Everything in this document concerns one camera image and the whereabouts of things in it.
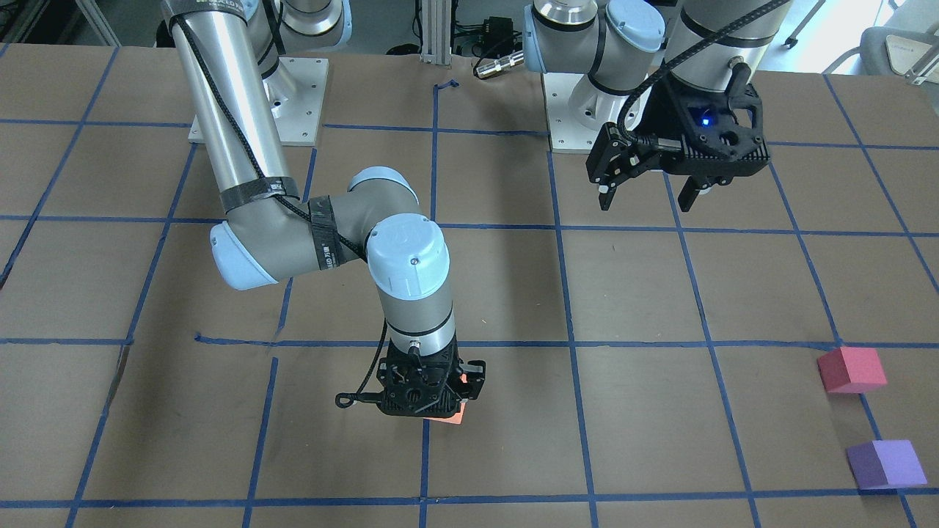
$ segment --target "red block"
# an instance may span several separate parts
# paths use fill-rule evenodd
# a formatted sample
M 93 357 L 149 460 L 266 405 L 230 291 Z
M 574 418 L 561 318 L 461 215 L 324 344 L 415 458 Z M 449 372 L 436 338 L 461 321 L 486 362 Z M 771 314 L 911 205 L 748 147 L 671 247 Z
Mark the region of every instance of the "red block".
M 819 371 L 828 393 L 861 394 L 886 385 L 877 349 L 834 349 L 819 358 Z

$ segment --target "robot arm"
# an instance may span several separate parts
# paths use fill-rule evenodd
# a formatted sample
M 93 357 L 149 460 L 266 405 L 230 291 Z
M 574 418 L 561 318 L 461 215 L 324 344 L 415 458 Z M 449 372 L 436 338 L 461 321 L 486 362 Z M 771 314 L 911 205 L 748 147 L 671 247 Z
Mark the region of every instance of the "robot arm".
M 619 185 L 648 170 L 689 175 L 679 195 L 688 211 L 701 191 L 769 163 L 762 102 L 750 78 L 789 4 L 687 0 L 663 65 L 643 81 L 665 35 L 649 4 L 534 0 L 526 11 L 525 64 L 586 73 L 570 104 L 581 124 L 598 131 L 587 172 L 602 210 Z
M 301 203 L 242 4 L 163 0 L 163 7 L 225 209 L 227 220 L 210 235 L 225 281 L 247 289 L 365 259 L 391 344 L 378 369 L 384 390 L 349 398 L 387 414 L 454 416 L 479 395 L 485 363 L 464 364 L 457 355 L 450 256 L 440 228 L 420 214 L 417 195 L 397 172 L 372 167 L 346 194 Z

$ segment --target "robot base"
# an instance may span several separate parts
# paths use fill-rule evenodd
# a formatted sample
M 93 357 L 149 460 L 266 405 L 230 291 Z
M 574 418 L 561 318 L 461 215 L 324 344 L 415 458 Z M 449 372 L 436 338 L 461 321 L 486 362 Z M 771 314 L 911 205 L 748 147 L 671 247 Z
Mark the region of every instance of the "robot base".
M 578 103 L 571 100 L 575 87 L 580 80 L 584 78 L 581 73 L 545 73 L 542 75 L 542 87 L 545 90 L 545 110 L 547 111 L 547 128 L 551 132 L 551 151 L 561 154 L 589 154 L 593 148 L 593 142 L 596 141 L 596 135 L 600 127 L 607 119 L 599 118 L 596 128 L 588 128 L 581 123 L 582 116 L 576 116 L 575 112 L 580 112 Z M 626 120 L 626 128 L 632 129 L 639 122 L 639 116 L 642 115 L 642 107 L 648 99 L 648 93 L 642 94 L 636 105 L 639 106 L 636 116 Z M 623 106 L 626 97 L 620 99 L 619 106 L 615 107 L 615 112 L 611 112 L 610 120 L 615 121 L 616 114 Z
M 323 111 L 326 80 L 330 61 L 325 58 L 281 57 L 281 67 L 296 83 L 296 97 L 273 103 L 270 111 L 280 135 L 281 144 L 291 147 L 313 147 Z M 204 144 L 205 137 L 199 127 L 199 119 L 192 121 L 189 130 L 190 143 Z

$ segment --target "purple block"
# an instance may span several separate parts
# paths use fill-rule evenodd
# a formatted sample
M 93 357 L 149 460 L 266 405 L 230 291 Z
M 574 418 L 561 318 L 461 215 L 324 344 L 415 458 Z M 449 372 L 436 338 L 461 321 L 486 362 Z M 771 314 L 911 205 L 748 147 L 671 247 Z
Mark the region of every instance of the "purple block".
M 923 486 L 926 475 L 909 440 L 875 440 L 848 448 L 848 462 L 861 489 Z

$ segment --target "white mounting plate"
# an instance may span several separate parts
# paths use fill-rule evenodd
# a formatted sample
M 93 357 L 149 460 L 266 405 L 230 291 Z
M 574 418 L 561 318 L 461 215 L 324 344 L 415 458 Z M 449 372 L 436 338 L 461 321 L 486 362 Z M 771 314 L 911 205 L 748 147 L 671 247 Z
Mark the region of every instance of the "white mounting plate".
M 287 68 L 297 81 L 300 96 L 271 109 L 281 144 L 291 147 L 313 147 L 319 131 L 326 94 L 326 79 L 330 61 L 325 58 L 281 57 L 281 67 Z M 192 121 L 189 142 L 206 142 L 199 129 L 199 118 Z
M 574 119 L 570 105 L 571 92 L 583 77 L 581 73 L 545 73 L 547 129 L 551 132 L 551 151 L 561 154 L 588 154 L 593 148 L 597 131 L 592 131 Z

